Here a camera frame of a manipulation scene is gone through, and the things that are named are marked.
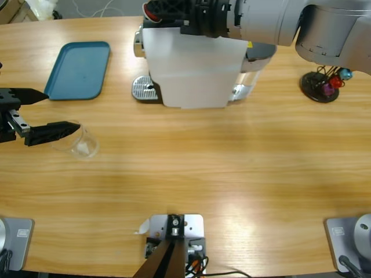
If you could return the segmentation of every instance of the cable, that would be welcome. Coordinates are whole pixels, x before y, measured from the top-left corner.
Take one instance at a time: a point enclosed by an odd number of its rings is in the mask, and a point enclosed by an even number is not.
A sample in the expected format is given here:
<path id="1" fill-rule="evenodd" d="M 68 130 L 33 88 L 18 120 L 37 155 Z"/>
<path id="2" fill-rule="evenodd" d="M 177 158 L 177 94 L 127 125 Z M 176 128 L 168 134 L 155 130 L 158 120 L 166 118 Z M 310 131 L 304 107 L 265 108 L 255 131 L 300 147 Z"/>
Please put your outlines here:
<path id="1" fill-rule="evenodd" d="M 117 8 L 108 7 L 108 6 L 109 6 L 113 1 L 114 1 L 114 0 L 110 0 L 110 1 L 108 1 L 108 3 L 106 4 L 106 6 L 105 6 L 103 9 L 100 9 L 100 10 L 95 11 L 91 16 L 87 16 L 87 15 L 83 14 L 83 13 L 80 11 L 79 6 L 76 4 L 75 0 L 72 0 L 72 3 L 73 3 L 74 6 L 76 7 L 76 12 L 77 12 L 81 17 L 85 17 L 85 18 L 94 17 L 95 15 L 97 15 L 97 14 L 100 13 L 100 12 L 101 12 L 100 17 L 103 17 L 104 12 L 105 12 L 106 10 L 116 10 L 116 11 L 118 11 L 118 12 L 121 14 L 121 16 L 124 16 L 125 14 L 124 14 L 124 12 L 123 12 L 122 10 L 117 9 Z"/>
<path id="2" fill-rule="evenodd" d="M 57 12 L 56 10 L 53 11 L 53 17 L 54 17 L 55 20 L 63 19 L 63 16 L 59 12 Z"/>
<path id="3" fill-rule="evenodd" d="M 355 278 L 366 277 L 363 271 L 361 271 L 354 264 L 352 264 L 348 257 L 341 255 L 339 257 L 339 262 L 349 270 L 349 272 L 353 275 L 353 277 Z"/>
<path id="4" fill-rule="evenodd" d="M 0 277 L 7 275 L 10 268 L 10 259 L 13 256 L 13 252 L 10 250 L 2 250 L 0 253 Z"/>
<path id="5" fill-rule="evenodd" d="M 193 277 L 212 277 L 212 276 L 226 276 L 226 275 L 232 275 L 232 274 L 241 274 L 241 275 L 244 275 L 245 277 L 247 278 L 252 278 L 250 275 L 248 275 L 247 273 L 243 272 L 243 271 L 239 271 L 239 270 L 236 270 L 236 271 L 230 271 L 230 272 L 221 272 L 221 273 L 212 273 L 212 274 L 197 274 Z"/>
<path id="6" fill-rule="evenodd" d="M 232 275 L 232 274 L 241 274 L 247 278 L 252 278 L 250 275 L 240 270 L 204 274 L 203 271 L 208 266 L 208 263 L 209 263 L 209 257 L 201 258 L 198 255 L 194 256 L 194 259 L 190 261 L 188 265 L 185 267 L 185 276 L 193 275 L 192 278 L 197 278 L 197 277 L 213 277 L 213 276 L 226 276 L 226 275 Z"/>

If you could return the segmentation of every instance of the black cable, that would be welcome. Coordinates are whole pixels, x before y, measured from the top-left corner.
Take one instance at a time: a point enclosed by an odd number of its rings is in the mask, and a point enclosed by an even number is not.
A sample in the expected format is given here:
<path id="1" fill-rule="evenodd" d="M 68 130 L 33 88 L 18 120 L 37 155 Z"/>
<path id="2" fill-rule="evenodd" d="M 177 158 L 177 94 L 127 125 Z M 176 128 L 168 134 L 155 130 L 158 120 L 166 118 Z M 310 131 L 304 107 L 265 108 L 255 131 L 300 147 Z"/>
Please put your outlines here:
<path id="1" fill-rule="evenodd" d="M 213 277 L 213 276 L 226 276 L 226 275 L 232 275 L 232 274 L 241 274 L 247 278 L 252 278 L 250 275 L 240 270 L 204 274 L 203 271 L 206 269 L 208 263 L 209 263 L 209 257 L 201 257 L 199 255 L 193 256 L 193 259 L 189 261 L 187 267 L 185 268 L 185 275 L 186 276 L 193 275 L 192 278 L 197 278 L 197 277 Z"/>
<path id="2" fill-rule="evenodd" d="M 247 273 L 245 273 L 243 271 L 239 271 L 239 270 L 230 271 L 230 272 L 221 272 L 221 273 L 211 273 L 211 274 L 202 274 L 202 273 L 200 273 L 200 274 L 197 274 L 197 275 L 195 275 L 193 277 L 194 278 L 196 278 L 196 277 L 212 277 L 212 276 L 225 276 L 225 275 L 232 275 L 232 274 L 242 274 L 242 275 L 244 275 L 247 278 L 252 278 Z"/>
<path id="3" fill-rule="evenodd" d="M 10 259 L 13 256 L 13 252 L 10 250 L 2 250 L 0 253 L 0 278 L 5 277 L 9 272 Z"/>
<path id="4" fill-rule="evenodd" d="M 59 12 L 57 12 L 56 10 L 53 10 L 53 17 L 54 17 L 55 20 L 63 19 L 63 16 Z"/>
<path id="5" fill-rule="evenodd" d="M 344 255 L 340 256 L 339 262 L 342 265 L 344 265 L 355 278 L 366 278 L 363 271 L 361 271 L 354 264 L 352 264 L 348 257 Z"/>

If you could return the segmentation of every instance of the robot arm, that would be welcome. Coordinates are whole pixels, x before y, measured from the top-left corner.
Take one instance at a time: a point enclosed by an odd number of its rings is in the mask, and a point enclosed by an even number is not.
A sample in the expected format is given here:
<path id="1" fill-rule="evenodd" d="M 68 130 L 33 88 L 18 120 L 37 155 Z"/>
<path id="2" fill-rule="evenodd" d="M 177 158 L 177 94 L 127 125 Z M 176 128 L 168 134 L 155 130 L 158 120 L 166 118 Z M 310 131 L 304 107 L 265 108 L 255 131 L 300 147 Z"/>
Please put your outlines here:
<path id="1" fill-rule="evenodd" d="M 80 125 L 70 122 L 36 127 L 26 123 L 18 112 L 21 106 L 47 98 L 47 95 L 33 89 L 0 88 L 0 143 L 14 141 L 17 133 L 25 139 L 24 144 L 30 147 L 57 141 L 80 128 Z"/>
<path id="2" fill-rule="evenodd" d="M 305 60 L 371 74 L 370 0 L 152 0 L 152 19 L 182 34 L 289 46 Z"/>

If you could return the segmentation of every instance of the blue bead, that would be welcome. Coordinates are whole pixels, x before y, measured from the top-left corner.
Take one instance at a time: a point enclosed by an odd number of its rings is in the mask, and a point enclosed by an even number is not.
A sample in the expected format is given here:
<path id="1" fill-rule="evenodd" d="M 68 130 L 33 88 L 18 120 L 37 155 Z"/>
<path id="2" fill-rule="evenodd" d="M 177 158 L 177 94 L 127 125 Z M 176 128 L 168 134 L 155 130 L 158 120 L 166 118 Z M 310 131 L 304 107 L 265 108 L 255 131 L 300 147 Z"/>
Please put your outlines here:
<path id="1" fill-rule="evenodd" d="M 353 77 L 353 72 L 350 69 L 342 68 L 339 71 L 339 77 L 342 80 L 349 80 L 349 79 L 351 79 Z"/>

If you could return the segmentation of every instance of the teal plastic tray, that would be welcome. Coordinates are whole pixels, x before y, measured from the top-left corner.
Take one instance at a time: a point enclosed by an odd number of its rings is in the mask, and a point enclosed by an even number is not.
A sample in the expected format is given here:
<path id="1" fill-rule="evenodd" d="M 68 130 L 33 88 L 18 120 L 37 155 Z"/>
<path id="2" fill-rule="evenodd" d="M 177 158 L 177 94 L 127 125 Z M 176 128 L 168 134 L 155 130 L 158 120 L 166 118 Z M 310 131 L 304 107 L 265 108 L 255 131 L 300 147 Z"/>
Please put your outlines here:
<path id="1" fill-rule="evenodd" d="M 72 42 L 62 47 L 44 93 L 50 100 L 90 100 L 97 97 L 106 74 L 107 42 Z"/>

